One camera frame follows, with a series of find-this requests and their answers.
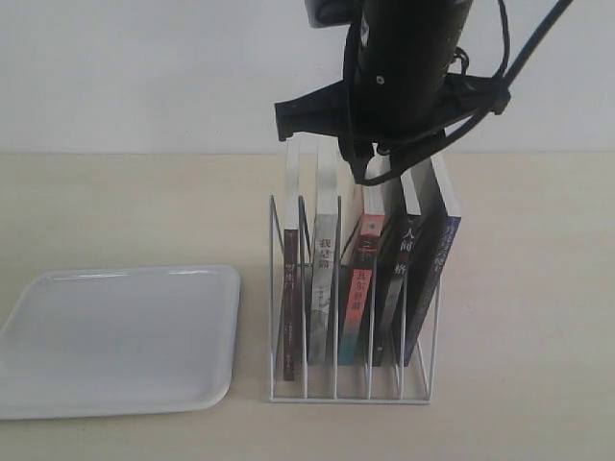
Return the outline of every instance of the book spine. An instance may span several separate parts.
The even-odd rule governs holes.
[[[314,227],[308,359],[323,363],[327,359],[337,216],[317,215]]]
[[[410,358],[416,346],[416,342],[418,341],[419,333],[421,332],[421,328],[423,327],[423,323],[430,309],[431,300],[433,299],[435,288],[440,281],[440,275],[442,274],[444,264],[449,256],[449,251],[453,246],[453,241],[455,240],[455,235],[459,228],[459,222],[459,218],[450,218],[444,227],[416,308],[406,323],[406,343],[404,346],[404,366],[406,367],[410,363]]]
[[[358,334],[374,272],[383,221],[384,216],[380,215],[362,217],[360,234],[351,262],[350,290],[339,343],[339,365],[351,365],[355,361]]]
[[[388,337],[388,332],[391,329],[391,323],[393,322],[395,311],[399,304],[400,294],[404,286],[404,280],[406,279],[410,251],[412,250],[412,244],[414,243],[415,232],[412,223],[417,221],[418,219],[415,221],[404,220],[405,228],[402,229],[402,240],[399,247],[397,247],[397,257],[393,263],[391,279],[386,287],[386,295],[381,308],[381,319],[377,325],[374,335],[373,364],[375,367],[380,367],[382,364],[386,339]]]
[[[298,301],[301,299],[299,271],[297,267],[297,250],[299,232],[284,230],[284,282],[283,282],[283,379],[295,379],[295,345],[297,343],[296,319]]]

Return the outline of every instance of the light wood surface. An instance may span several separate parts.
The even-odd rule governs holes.
[[[224,263],[242,276],[222,402],[0,423],[0,459],[613,459],[615,154],[446,160],[464,217],[434,401],[365,407],[266,399],[267,207],[282,157],[0,157],[0,324],[50,270]]]

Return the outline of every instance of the wire book rack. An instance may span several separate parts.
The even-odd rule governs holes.
[[[283,313],[283,234],[275,197],[269,201],[269,400],[286,403],[356,403],[426,405],[433,396],[433,382],[437,355],[438,320],[441,305],[442,279],[435,294],[419,340],[404,366],[406,338],[406,303],[400,303],[401,321],[398,323],[399,350],[394,351],[393,331],[388,335],[388,348],[380,367],[373,364],[376,313],[375,283],[378,267],[375,264],[371,279],[371,298],[365,308],[364,332],[359,337],[357,359],[353,365],[338,363],[339,327],[343,322],[340,306],[344,302],[345,278],[348,268],[342,265],[340,248],[342,207],[337,198],[337,229],[333,265],[332,303],[328,361],[324,364],[308,362],[308,315],[311,295],[311,254],[309,225],[303,196],[299,197],[299,279],[301,285],[300,339],[296,351],[295,380],[283,380],[282,313]],[[403,286],[407,296],[408,277]]]

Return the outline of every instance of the white tray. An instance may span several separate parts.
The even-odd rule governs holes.
[[[231,383],[228,266],[46,274],[0,332],[0,419],[205,409]]]

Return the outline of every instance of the white metal file organizer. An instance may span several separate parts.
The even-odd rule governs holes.
[[[311,365],[308,363],[308,332],[307,312],[310,262],[309,229],[306,218],[305,201],[299,197],[297,207],[300,215],[300,281],[302,315],[299,341],[301,347],[297,353],[297,369],[294,381],[284,381],[282,378],[282,281],[283,281],[283,239],[280,228],[275,197],[269,204],[269,360],[270,360],[270,395],[273,402],[292,403],[366,403],[366,404],[429,404],[433,394],[433,377],[437,350],[438,315],[440,310],[441,280],[438,282],[430,313],[422,328],[416,350],[408,367],[404,367],[392,356],[393,339],[389,334],[390,347],[388,356],[382,366],[372,366],[372,350],[374,347],[375,290],[368,316],[369,334],[362,335],[364,340],[357,349],[357,360],[354,365],[341,366],[337,363],[338,332],[340,319],[340,300],[345,267],[341,265],[340,238],[342,209],[341,198],[338,197],[338,223],[334,259],[334,281],[332,295],[332,322],[330,325],[329,360],[326,364]],[[377,279],[377,267],[374,267],[372,288]],[[404,284],[404,298],[407,293],[407,278]],[[406,338],[406,306],[402,303],[402,321],[400,322],[401,347]]]

